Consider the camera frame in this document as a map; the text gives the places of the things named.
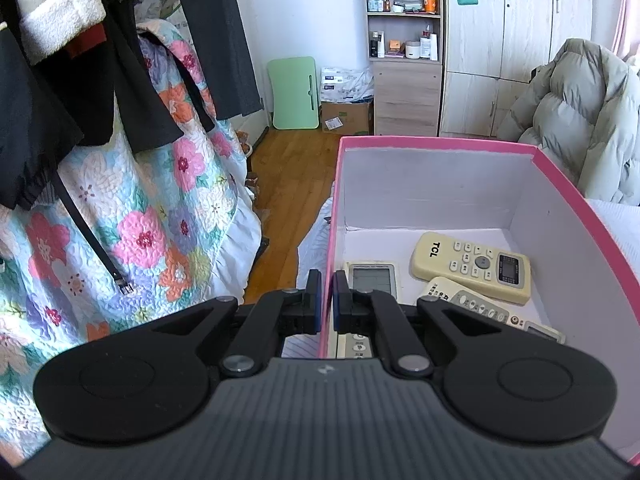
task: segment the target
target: tcl logo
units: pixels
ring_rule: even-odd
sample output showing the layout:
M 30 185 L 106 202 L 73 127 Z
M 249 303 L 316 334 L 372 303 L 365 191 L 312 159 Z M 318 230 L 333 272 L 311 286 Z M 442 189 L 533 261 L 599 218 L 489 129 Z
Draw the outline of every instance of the tcl logo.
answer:
M 434 256 L 438 256 L 439 252 L 440 252 L 440 242 L 434 242 L 433 247 L 431 248 L 431 254 L 429 255 L 429 257 L 433 258 Z

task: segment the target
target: beige remote control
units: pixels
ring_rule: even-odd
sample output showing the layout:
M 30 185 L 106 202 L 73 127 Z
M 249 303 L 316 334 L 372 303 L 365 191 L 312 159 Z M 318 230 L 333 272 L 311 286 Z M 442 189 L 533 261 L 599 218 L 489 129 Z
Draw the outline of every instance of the beige remote control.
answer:
M 531 265 L 522 254 L 427 232 L 411 257 L 420 280 L 436 276 L 471 287 L 491 298 L 525 304 L 531 297 Z
M 564 344 L 566 339 L 564 334 L 558 332 L 558 330 L 525 319 L 519 311 L 514 312 L 506 306 L 498 306 L 489 298 L 447 278 L 433 278 L 421 296 L 435 296 L 441 300 L 466 308 L 480 316 L 519 328 L 530 334 L 553 339 L 560 344 Z

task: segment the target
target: remote control button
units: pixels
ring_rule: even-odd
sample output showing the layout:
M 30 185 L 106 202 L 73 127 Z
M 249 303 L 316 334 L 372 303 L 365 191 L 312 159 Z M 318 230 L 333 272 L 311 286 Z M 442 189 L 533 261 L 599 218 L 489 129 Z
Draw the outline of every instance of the remote control button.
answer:
M 486 256 L 478 256 L 476 258 L 476 265 L 482 270 L 485 270 L 491 267 L 491 260 L 489 260 L 489 258 L 487 258 Z

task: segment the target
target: mint green board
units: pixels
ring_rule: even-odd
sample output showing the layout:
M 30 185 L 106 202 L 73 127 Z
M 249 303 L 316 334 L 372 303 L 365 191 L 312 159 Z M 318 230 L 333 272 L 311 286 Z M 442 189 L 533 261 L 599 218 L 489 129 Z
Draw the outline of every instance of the mint green board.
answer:
M 267 63 L 273 88 L 273 126 L 279 130 L 317 128 L 318 84 L 312 57 L 274 59 Z

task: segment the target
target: pink curtain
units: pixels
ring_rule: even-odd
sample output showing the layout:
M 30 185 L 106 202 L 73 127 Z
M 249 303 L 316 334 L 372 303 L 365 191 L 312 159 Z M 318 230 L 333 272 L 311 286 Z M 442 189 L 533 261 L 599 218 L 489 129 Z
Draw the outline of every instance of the pink curtain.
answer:
M 622 0 L 613 52 L 622 59 L 636 54 L 640 46 L 640 0 Z

